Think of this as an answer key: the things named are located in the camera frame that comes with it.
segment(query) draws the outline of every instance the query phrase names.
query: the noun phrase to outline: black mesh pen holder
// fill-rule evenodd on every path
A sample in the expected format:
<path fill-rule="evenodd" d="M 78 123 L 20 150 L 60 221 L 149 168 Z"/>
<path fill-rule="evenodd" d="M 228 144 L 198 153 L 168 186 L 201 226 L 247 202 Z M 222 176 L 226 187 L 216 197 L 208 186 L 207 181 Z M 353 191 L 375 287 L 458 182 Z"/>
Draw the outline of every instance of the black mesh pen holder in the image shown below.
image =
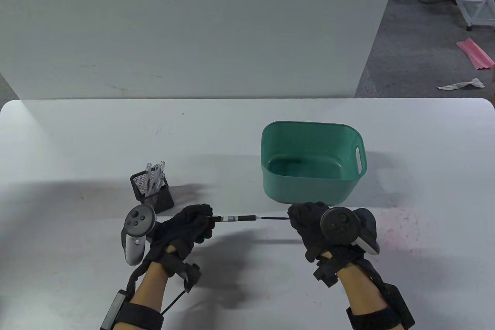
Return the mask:
<path fill-rule="evenodd" d="M 153 179 L 154 171 L 155 168 L 152 168 L 150 179 Z M 134 191 L 134 196 L 136 196 L 136 200 L 142 204 L 150 205 L 154 209 L 155 213 L 159 214 L 162 211 L 173 208 L 174 201 L 172 199 L 172 195 L 170 194 L 165 177 L 160 180 L 159 191 L 148 196 L 145 196 L 147 188 L 146 171 L 141 171 L 140 173 L 131 176 L 131 185 Z"/>

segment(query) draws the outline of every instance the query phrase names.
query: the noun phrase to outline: green plastic basket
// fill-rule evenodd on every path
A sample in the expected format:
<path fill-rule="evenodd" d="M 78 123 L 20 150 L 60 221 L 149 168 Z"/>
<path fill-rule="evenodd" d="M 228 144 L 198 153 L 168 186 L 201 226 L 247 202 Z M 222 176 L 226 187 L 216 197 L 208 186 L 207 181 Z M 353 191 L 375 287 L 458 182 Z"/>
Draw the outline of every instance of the green plastic basket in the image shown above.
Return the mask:
<path fill-rule="evenodd" d="M 261 135 L 263 188 L 283 204 L 340 204 L 366 173 L 359 132 L 339 123 L 277 121 Z"/>

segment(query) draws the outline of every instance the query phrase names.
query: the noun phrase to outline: white wall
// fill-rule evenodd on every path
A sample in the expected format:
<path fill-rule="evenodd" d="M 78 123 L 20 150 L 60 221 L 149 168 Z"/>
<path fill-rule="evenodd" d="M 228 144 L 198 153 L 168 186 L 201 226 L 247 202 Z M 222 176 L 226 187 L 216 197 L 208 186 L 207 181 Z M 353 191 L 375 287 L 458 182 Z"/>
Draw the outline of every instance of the white wall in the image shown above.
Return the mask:
<path fill-rule="evenodd" d="M 387 0 L 0 0 L 20 98 L 353 96 Z"/>

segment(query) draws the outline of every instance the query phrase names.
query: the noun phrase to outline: black pen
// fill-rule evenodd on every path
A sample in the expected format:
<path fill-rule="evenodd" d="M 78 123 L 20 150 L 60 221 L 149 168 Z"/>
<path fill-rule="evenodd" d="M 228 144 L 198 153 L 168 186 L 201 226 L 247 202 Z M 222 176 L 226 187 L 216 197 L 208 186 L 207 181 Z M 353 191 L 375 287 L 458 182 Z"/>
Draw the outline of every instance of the black pen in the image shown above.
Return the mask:
<path fill-rule="evenodd" d="M 258 221 L 258 220 L 269 220 L 269 221 L 286 221 L 289 217 L 258 217 L 257 215 L 237 215 L 221 217 L 219 215 L 214 215 L 212 219 L 215 222 L 247 222 L 247 221 Z"/>

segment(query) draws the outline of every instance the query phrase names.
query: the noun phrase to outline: hand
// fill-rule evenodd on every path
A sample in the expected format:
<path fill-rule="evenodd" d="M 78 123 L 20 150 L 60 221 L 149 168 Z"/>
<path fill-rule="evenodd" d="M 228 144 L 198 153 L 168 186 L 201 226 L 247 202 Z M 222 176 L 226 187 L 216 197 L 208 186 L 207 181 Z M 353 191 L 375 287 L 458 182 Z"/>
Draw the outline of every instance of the hand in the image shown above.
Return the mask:
<path fill-rule="evenodd" d="M 323 236 L 320 220 L 327 210 L 328 206 L 323 202 L 295 204 L 288 209 L 290 225 L 302 237 L 302 243 L 307 249 L 306 259 L 313 262 L 325 255 L 337 259 L 345 258 L 345 260 L 362 257 L 364 251 L 361 248 L 352 245 L 333 245 Z"/>
<path fill-rule="evenodd" d="M 175 248 L 175 254 L 184 260 L 193 249 L 194 243 L 202 243 L 205 238 L 210 238 L 215 228 L 215 222 L 210 218 L 213 215 L 212 208 L 207 205 L 191 205 L 185 207 L 172 219 L 160 223 L 152 235 L 150 252 L 159 249 L 161 252 L 171 251 Z"/>

